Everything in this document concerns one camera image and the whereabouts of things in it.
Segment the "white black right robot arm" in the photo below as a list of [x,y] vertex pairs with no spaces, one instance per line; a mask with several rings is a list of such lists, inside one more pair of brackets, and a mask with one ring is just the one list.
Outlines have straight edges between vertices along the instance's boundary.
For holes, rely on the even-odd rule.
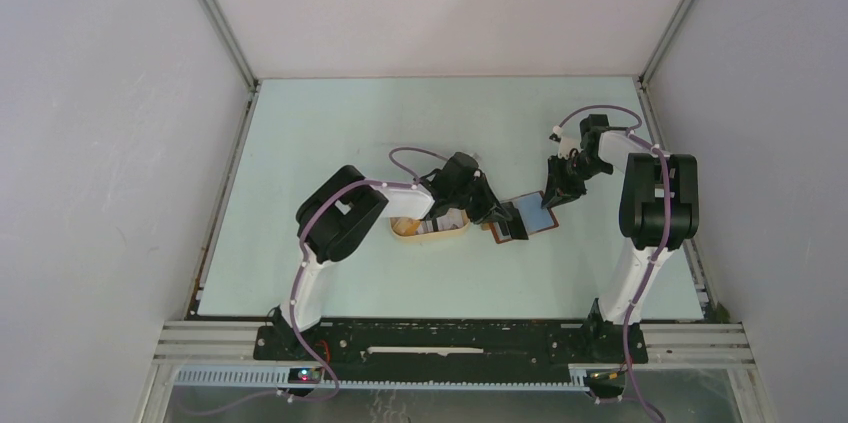
[[553,127],[558,150],[547,160],[542,207],[571,203],[587,192],[587,181],[620,171],[623,186],[618,227],[624,238],[606,290],[585,319],[585,354],[606,361],[622,344],[635,340],[643,301],[662,265],[699,226],[698,163],[689,154],[672,154],[639,137],[632,127],[614,127],[604,114],[591,113],[570,140],[564,126]]

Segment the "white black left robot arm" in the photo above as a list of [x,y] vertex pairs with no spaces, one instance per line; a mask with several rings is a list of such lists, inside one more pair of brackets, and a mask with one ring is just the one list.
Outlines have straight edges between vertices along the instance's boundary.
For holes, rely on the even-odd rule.
[[345,165],[325,181],[296,212],[300,262],[290,295],[276,307],[273,327],[277,345],[292,359],[304,359],[316,346],[316,326],[323,316],[329,269],[348,258],[382,219],[434,221],[451,210],[465,213],[473,224],[512,223],[517,217],[500,203],[485,173],[472,156],[439,155],[442,166],[419,175],[395,158],[389,160],[412,180],[395,182],[365,177]]

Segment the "brown leather card holder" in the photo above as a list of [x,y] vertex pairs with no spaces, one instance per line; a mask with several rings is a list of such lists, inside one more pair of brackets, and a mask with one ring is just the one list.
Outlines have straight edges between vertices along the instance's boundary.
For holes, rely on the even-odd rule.
[[501,201],[512,219],[508,222],[487,223],[497,244],[527,241],[531,236],[559,227],[552,209],[542,206],[543,192],[536,191]]

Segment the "orange VIP card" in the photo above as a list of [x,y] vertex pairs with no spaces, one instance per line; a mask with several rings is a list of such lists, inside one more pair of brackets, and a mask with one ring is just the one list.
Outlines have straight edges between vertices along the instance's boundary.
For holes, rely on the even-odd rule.
[[411,237],[417,234],[422,221],[413,218],[391,218],[393,233],[399,237]]

